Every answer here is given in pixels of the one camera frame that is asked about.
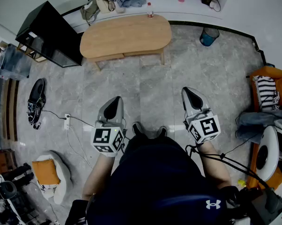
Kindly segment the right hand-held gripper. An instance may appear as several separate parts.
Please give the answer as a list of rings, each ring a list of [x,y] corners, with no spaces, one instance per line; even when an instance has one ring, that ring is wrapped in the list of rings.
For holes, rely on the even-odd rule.
[[[183,87],[181,96],[185,111],[184,123],[195,142],[200,144],[215,139],[221,133],[221,128],[218,116],[209,109],[206,96],[190,87]]]

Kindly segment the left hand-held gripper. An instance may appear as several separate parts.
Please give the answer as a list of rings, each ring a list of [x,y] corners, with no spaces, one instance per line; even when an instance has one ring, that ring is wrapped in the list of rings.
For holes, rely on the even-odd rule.
[[[124,102],[122,97],[116,96],[99,109],[90,143],[99,153],[113,158],[122,148],[125,134]]]

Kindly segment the wooden plank strip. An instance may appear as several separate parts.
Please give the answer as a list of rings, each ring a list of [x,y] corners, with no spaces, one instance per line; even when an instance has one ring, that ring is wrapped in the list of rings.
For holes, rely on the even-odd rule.
[[[136,52],[124,52],[123,55],[126,56],[135,56],[135,55],[148,55],[148,54],[163,54],[164,49],[157,50],[146,50],[146,51],[136,51]]]

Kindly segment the person's right forearm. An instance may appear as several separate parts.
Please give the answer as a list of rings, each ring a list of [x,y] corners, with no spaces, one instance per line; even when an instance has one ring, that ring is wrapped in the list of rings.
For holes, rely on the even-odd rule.
[[[204,142],[198,147],[200,158],[203,164],[205,177],[218,187],[218,189],[231,186],[231,177],[225,164],[221,161],[208,158],[216,158],[216,150],[210,141]]]

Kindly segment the wooden coffee table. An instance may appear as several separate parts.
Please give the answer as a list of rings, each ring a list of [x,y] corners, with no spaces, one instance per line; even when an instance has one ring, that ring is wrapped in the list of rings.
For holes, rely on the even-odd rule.
[[[98,22],[81,38],[82,56],[98,67],[97,62],[124,58],[123,53],[164,49],[171,41],[171,27],[166,18],[133,15]],[[160,54],[161,64],[164,53]]]

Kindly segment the person's left shoe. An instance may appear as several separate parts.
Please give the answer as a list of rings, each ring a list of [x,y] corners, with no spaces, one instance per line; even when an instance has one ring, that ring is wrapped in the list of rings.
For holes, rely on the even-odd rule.
[[[143,128],[142,128],[140,122],[138,122],[138,121],[136,121],[136,122],[133,123],[133,125],[132,125],[132,131],[133,131],[133,134],[134,134],[135,136],[144,134]]]

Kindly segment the blue jeans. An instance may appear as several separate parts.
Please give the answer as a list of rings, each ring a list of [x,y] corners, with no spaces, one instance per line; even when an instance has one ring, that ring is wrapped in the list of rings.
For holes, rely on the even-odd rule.
[[[273,126],[282,135],[282,110],[244,112],[237,117],[236,138],[259,144],[265,128]]]

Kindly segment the person's dark clothed body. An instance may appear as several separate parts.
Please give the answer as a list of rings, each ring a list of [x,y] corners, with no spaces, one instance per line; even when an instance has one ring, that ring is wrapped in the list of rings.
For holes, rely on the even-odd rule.
[[[73,201],[65,225],[225,225],[218,189],[169,137],[128,143],[103,191]]]

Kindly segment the black white striped cloth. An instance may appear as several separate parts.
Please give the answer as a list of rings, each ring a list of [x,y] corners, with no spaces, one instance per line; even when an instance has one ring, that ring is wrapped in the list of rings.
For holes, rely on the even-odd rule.
[[[256,86],[259,110],[279,110],[280,95],[274,79],[268,76],[254,76],[253,82]]]

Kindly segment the white chair with orange cushion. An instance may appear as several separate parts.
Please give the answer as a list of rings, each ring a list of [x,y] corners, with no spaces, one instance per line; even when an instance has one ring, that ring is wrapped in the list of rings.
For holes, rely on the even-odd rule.
[[[37,158],[36,161],[43,161],[43,160],[48,160],[48,159],[54,160],[56,172],[57,172],[58,178],[60,179],[60,184],[58,184],[58,186],[55,189],[54,197],[51,197],[48,201],[52,201],[57,205],[61,205],[62,203],[65,202],[68,195],[70,195],[70,191],[73,188],[73,184],[71,181],[71,173],[68,167],[64,164],[60,156],[55,151],[49,150],[49,151],[43,152]]]

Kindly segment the orange cushion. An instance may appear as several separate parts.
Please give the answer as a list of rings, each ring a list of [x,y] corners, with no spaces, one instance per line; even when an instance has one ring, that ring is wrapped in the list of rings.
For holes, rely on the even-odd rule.
[[[40,185],[60,184],[53,159],[33,161],[32,166]]]

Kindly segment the white printed bag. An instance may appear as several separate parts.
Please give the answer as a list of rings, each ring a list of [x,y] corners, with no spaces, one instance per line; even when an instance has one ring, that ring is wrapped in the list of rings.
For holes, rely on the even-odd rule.
[[[37,180],[37,186],[39,187],[39,189],[41,190],[41,193],[43,195],[43,197],[46,200],[49,200],[51,197],[54,197],[54,192],[56,187],[58,186],[57,184],[53,184],[53,185],[41,185],[39,183],[39,181]]]

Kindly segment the dark wooden slat panel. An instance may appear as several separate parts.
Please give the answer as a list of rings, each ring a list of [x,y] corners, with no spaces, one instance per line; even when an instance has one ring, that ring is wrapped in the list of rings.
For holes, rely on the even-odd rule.
[[[13,142],[17,136],[17,97],[19,81],[8,79],[4,81],[1,98],[1,117],[3,138]]]

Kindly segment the round grey black device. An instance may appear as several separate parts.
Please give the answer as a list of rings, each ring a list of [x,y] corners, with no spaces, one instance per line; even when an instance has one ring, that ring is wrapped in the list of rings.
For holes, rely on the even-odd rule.
[[[17,193],[15,184],[11,181],[4,181],[0,183],[0,196],[3,200],[11,199]]]

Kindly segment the wooden frame stand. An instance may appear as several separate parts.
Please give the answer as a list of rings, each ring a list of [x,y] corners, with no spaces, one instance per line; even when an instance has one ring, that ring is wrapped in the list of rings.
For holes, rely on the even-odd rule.
[[[42,56],[41,54],[37,53],[36,51],[28,48],[27,46],[19,43],[17,50],[23,52],[25,55],[31,57],[34,61],[40,63],[43,62],[45,60],[47,60],[44,56]]]

